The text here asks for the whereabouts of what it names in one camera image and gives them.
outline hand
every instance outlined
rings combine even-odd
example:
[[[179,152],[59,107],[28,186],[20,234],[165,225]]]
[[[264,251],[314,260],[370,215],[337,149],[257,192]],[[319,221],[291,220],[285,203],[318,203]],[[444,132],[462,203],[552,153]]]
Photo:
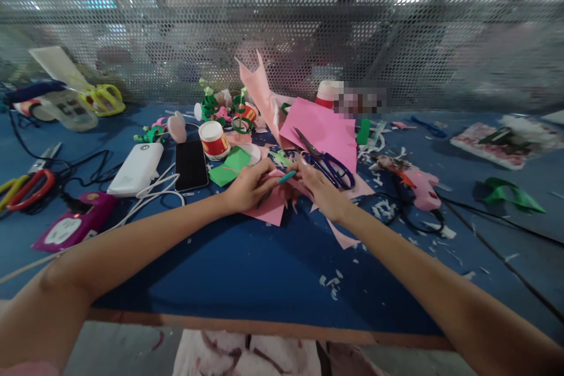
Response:
[[[268,158],[262,159],[254,166],[243,168],[227,191],[220,194],[230,214],[252,209],[263,195],[276,187],[280,178],[273,177],[264,183],[260,182],[266,173],[274,169],[276,169],[276,166]]]
[[[356,209],[351,200],[341,193],[319,170],[313,168],[299,156],[288,171],[295,170],[296,178],[301,179],[311,191],[321,212],[329,220],[342,224],[351,210]]]

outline table edge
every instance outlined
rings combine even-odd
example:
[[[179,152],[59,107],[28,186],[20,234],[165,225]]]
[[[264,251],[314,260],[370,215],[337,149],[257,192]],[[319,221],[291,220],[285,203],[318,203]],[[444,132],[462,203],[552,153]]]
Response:
[[[137,311],[119,311],[107,308],[91,308],[87,320],[147,326],[171,326],[193,330],[225,330],[234,333],[274,335],[288,338],[334,341],[355,345],[391,345],[424,350],[448,350],[454,347],[445,337],[433,335],[396,334],[352,329],[328,328],[296,323],[269,322],[260,320],[232,320],[155,314]]]

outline red plier handle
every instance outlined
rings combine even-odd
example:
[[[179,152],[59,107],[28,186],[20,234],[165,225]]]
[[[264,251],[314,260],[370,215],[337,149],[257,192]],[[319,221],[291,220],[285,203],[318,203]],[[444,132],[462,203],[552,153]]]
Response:
[[[25,196],[35,188],[42,178],[45,178],[43,186],[34,192],[29,198],[22,201]],[[29,180],[29,182],[27,182],[27,184],[22,186],[21,190],[14,196],[14,198],[12,198],[12,200],[10,200],[6,208],[10,210],[10,212],[17,212],[18,210],[25,209],[47,194],[47,192],[53,188],[53,185],[55,185],[55,175],[53,172],[49,169],[40,169],[35,172],[35,175]]]

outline phone screen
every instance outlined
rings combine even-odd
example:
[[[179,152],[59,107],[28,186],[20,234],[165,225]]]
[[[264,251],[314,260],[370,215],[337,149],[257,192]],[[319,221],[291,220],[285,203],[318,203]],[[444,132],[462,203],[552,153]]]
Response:
[[[209,182],[204,148],[199,139],[176,145],[176,173],[180,174],[174,188],[185,191],[206,186]]]

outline metal mesh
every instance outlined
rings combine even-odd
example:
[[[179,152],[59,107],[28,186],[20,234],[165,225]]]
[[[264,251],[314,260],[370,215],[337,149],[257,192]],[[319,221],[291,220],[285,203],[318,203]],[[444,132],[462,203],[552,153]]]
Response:
[[[62,45],[129,99],[199,100],[265,58],[271,88],[384,81],[398,109],[531,110],[561,100],[564,0],[0,0],[0,80],[41,75]]]

